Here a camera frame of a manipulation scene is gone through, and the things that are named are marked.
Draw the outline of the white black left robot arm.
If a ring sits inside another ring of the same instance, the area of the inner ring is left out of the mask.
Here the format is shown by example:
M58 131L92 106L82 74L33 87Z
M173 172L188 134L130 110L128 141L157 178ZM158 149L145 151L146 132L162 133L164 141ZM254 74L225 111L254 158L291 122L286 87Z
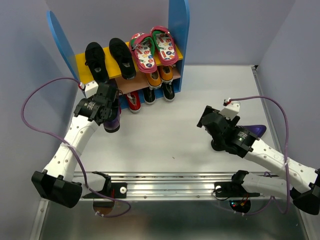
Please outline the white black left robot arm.
M31 182L39 195L67 208L73 208L91 191L74 180L76 166L89 139L99 126L107 133L120 129L119 90L114 80L85 85L86 97L76 105L69 129L58 150L42 171L35 171Z

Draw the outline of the black sneaker far left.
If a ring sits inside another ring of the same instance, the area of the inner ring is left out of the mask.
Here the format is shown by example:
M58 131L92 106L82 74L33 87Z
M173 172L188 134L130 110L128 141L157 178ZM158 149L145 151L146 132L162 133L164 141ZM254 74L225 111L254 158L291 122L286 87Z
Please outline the black sneaker far left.
M97 83L109 81L105 63L105 52L97 42L90 42L85 49L85 65L88 66L93 79Z

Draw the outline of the aluminium mounting rail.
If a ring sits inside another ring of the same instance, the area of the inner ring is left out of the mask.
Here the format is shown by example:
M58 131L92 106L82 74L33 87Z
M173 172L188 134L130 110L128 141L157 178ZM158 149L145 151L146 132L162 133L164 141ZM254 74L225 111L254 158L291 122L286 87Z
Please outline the aluminium mounting rail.
M287 197L278 177L247 174L236 182L232 173L88 173L93 190L125 201L188 201L226 198Z

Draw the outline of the yellow sneaker left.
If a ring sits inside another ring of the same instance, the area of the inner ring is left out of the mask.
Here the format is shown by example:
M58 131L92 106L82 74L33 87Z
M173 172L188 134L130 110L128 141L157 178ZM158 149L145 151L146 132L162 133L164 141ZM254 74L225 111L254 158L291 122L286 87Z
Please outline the yellow sneaker left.
M159 89L162 85L162 80L158 70L152 73L144 73L147 83L150 89L156 90Z

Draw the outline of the pink patterned sandal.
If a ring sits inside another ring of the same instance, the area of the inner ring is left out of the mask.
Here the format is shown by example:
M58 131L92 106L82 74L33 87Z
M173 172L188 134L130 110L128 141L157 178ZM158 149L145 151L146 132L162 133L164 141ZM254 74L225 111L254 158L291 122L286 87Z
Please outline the pink patterned sandal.
M150 36L155 44L158 58L163 66L172 66L178 60L178 53L174 38L164 26L155 26L150 31Z
M150 74L156 71L155 44L150 34L134 34L129 49L140 72Z

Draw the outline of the yellow sneaker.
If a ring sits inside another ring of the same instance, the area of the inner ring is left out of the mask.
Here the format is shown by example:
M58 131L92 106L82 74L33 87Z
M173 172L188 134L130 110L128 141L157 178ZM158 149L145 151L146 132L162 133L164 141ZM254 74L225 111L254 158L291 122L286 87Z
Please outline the yellow sneaker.
M156 90L159 89L162 85L162 80L158 70L152 73L144 73L147 83L150 89Z
M173 81L174 73L173 73L173 67L171 65L169 66L159 66L158 71L160 74L160 78L163 83L170 84Z

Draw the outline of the blue yellow shoe shelf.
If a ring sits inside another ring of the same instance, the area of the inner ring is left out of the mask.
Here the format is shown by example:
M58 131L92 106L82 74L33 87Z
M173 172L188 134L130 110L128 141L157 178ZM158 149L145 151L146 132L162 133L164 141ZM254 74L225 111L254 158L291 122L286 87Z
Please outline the blue yellow shoe shelf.
M80 54L75 54L57 17L52 11L48 11L46 14L47 22L49 25L49 29L52 33L55 44L64 59L66 65L68 66L71 74L77 80L79 88L85 95L85 84L94 81L93 76L88 68L85 65L85 52ZM173 81L172 85L174 87L175 96L176 93L181 90L182 78L183 78L183 70L185 65L184 55L187 50L187 41L189 34L189 26L190 26L190 10L189 4L186 0L171 0L168 5L168 25L164 26L167 28L172 35L175 47L177 50L178 61L171 65L173 67ZM130 46L130 39L122 40L126 43L126 45ZM118 87L119 93L119 105L121 111L123 109L129 109L128 102L126 100L125 94L138 91L139 99L141 105L144 103L143 89L149 88L147 78L144 72L139 71L135 60L133 59L133 64L136 70L136 76L134 79L124 79L121 75L120 68L115 61L115 59L111 56L109 51L109 44L107 47L102 47L105 53L105 65L106 70L109 76L109 81L114 80ZM156 46L155 46L155 54L154 59L156 63L156 70L158 70L159 66L162 66ZM154 89L155 97L157 99L164 98L162 84L158 89Z

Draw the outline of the yellow sneaker right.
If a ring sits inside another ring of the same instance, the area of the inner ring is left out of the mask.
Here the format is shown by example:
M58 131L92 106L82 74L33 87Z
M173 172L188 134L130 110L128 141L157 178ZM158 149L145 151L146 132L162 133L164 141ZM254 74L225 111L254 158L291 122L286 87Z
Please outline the yellow sneaker right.
M174 73L173 73L173 67L171 65L169 66L159 66L158 71L160 74L160 78L163 83L170 84L173 81Z

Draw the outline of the purple shoe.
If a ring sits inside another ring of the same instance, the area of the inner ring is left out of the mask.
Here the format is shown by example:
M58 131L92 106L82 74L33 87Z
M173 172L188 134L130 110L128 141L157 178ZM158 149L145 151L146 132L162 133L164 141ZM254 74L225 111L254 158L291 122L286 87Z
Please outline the purple shoe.
M267 127L265 125L262 124L256 124L256 125L242 125L239 126L240 128L244 128L250 132L252 132L253 134L255 134L256 136L258 136L259 138L261 138L266 130ZM213 140L211 141L211 147L213 148L213 150L217 151L217 152L222 152L225 151L225 148L218 145L217 143L215 143Z
M121 107L113 106L110 115L106 122L104 122L103 127L107 133L115 133L120 129L120 117L121 117Z

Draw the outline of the black white high-top sneaker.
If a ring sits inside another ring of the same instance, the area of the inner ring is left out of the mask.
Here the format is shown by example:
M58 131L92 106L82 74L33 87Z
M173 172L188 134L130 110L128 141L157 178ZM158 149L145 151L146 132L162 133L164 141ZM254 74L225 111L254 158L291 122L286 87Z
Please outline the black white high-top sneaker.
M146 87L142 90L143 99L147 105L153 105L156 101L155 91L149 87Z

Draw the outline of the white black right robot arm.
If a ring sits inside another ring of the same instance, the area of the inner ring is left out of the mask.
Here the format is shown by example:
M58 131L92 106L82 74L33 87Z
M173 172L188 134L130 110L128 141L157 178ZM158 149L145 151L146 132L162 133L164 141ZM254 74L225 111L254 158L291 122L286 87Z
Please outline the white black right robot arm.
M206 106L197 127L212 137L211 147L256 163L278 177L267 178L239 171L230 182L231 192L262 193L278 198L291 197L293 204L310 215L320 213L320 171L305 166L267 145L256 134L238 126L239 102L217 110Z

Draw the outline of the red sneaker right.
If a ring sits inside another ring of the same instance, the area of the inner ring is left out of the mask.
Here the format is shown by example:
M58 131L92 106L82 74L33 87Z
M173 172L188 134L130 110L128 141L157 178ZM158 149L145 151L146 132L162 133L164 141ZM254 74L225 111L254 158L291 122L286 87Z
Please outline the red sneaker right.
M125 94L125 98L128 102L129 110L136 114L141 110L141 102L138 91L132 91Z

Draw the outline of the black sneaker on top shelf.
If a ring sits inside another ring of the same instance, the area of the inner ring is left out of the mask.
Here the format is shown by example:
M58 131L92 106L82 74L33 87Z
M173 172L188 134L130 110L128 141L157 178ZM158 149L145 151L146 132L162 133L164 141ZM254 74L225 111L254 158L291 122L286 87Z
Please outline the black sneaker on top shelf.
M120 38L112 38L109 41L109 52L116 61L121 76L126 80L132 80L136 77L136 69L130 49Z

